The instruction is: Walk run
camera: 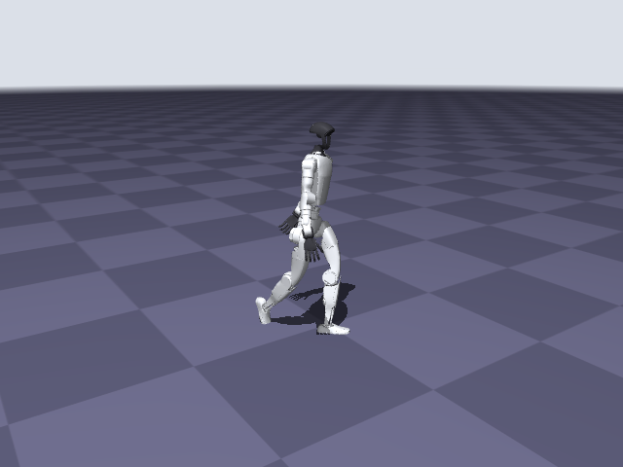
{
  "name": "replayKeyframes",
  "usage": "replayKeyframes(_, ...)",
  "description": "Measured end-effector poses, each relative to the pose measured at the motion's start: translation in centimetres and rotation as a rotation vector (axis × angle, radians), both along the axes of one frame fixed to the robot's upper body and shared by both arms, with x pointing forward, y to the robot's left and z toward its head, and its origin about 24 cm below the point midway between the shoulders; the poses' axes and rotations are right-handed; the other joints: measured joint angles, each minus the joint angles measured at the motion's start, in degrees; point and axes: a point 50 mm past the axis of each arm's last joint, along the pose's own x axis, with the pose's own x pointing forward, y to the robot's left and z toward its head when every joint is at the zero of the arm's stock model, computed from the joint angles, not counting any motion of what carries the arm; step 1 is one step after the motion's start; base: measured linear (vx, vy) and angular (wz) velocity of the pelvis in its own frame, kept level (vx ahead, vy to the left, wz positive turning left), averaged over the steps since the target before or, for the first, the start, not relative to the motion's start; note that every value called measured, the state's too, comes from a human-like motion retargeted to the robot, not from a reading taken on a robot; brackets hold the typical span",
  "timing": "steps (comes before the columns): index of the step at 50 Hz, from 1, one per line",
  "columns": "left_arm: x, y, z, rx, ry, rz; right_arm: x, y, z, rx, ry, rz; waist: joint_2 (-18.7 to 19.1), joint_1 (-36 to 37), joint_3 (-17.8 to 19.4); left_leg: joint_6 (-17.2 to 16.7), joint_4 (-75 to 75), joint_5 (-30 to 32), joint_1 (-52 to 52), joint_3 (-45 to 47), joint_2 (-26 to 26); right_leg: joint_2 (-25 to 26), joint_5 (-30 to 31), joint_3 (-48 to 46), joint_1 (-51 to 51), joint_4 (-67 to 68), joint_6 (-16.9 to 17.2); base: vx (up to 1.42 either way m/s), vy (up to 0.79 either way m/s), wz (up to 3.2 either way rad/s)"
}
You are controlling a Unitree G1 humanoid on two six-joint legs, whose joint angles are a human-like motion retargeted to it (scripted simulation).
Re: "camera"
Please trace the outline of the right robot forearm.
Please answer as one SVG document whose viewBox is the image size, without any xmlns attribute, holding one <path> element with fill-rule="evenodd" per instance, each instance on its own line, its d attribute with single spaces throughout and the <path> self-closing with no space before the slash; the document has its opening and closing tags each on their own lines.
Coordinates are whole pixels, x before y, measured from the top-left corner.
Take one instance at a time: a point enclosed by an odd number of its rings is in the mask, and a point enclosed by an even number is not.
<svg viewBox="0 0 623 467">
<path fill-rule="evenodd" d="M 312 228 L 311 228 L 312 207 L 309 204 L 307 204 L 307 200 L 308 200 L 308 194 L 302 193 L 301 199 L 300 199 L 300 211 L 301 211 L 301 218 L 302 218 L 301 226 L 303 227 L 304 235 L 312 234 Z"/>
</svg>

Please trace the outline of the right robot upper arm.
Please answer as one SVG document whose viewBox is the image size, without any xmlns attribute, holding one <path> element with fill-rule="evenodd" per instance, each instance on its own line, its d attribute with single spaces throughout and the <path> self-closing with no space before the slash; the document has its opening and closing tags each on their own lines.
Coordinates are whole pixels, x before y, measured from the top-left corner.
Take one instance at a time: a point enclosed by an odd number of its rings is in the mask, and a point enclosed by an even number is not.
<svg viewBox="0 0 623 467">
<path fill-rule="evenodd" d="M 308 194 L 307 204 L 315 203 L 315 194 L 312 193 L 314 174 L 317 170 L 317 159 L 308 158 L 302 161 L 302 193 Z"/>
</svg>

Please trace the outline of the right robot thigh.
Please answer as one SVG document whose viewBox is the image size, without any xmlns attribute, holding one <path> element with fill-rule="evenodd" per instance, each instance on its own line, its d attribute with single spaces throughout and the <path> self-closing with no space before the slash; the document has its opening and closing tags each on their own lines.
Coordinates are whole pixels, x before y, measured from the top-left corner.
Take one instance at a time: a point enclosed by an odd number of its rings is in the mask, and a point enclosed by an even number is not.
<svg viewBox="0 0 623 467">
<path fill-rule="evenodd" d="M 306 240 L 303 238 L 302 229 L 303 227 L 300 225 L 297 228 L 293 228 L 289 234 L 290 241 L 299 244 L 294 247 L 294 251 L 292 252 L 291 271 L 284 274 L 291 276 L 292 287 L 296 286 L 301 281 L 310 262 L 309 251 L 307 251 L 308 260 L 306 261 L 305 259 L 304 243 Z"/>
</svg>

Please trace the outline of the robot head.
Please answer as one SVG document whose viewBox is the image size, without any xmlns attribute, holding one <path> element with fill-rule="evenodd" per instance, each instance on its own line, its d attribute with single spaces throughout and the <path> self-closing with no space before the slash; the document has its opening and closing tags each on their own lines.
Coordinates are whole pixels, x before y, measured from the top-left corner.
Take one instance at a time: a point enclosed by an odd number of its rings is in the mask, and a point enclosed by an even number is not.
<svg viewBox="0 0 623 467">
<path fill-rule="evenodd" d="M 326 155 L 323 153 L 323 149 L 325 150 L 329 149 L 330 141 L 331 141 L 331 134 L 334 131 L 335 129 L 331 125 L 325 122 L 318 122 L 318 123 L 313 124 L 310 128 L 310 133 L 315 133 L 318 138 L 322 138 L 322 145 L 315 145 L 313 150 L 310 152 L 310 154 L 317 151 L 317 152 L 321 152 L 321 154 L 317 154 L 317 155 L 326 157 Z M 327 136 L 327 144 L 326 144 L 326 139 L 325 139 L 326 136 Z M 315 155 L 315 153 L 313 154 Z"/>
</svg>

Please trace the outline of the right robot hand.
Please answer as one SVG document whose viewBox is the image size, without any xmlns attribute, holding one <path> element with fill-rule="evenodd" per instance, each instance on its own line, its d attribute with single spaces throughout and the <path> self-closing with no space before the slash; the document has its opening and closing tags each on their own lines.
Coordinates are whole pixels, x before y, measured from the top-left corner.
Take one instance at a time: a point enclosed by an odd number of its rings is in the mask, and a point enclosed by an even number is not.
<svg viewBox="0 0 623 467">
<path fill-rule="evenodd" d="M 302 230 L 303 233 L 303 238 L 306 240 L 304 243 L 304 249 L 305 249 L 305 259 L 306 261 L 308 260 L 308 253 L 307 251 L 309 251 L 309 258 L 310 258 L 310 262 L 312 261 L 312 256 L 313 256 L 313 261 L 315 262 L 315 255 L 314 255 L 314 250 L 315 250 L 315 254 L 317 257 L 317 260 L 319 259 L 319 255 L 317 252 L 317 247 L 320 249 L 320 252 L 323 253 L 323 249 L 321 248 L 321 246 L 316 242 L 316 240 L 313 238 L 314 234 L 313 234 L 313 229 L 311 227 L 311 233 L 310 235 L 304 235 L 304 230 Z M 317 247 L 316 247 L 317 246 Z M 312 255 L 311 255 L 312 252 Z"/>
</svg>

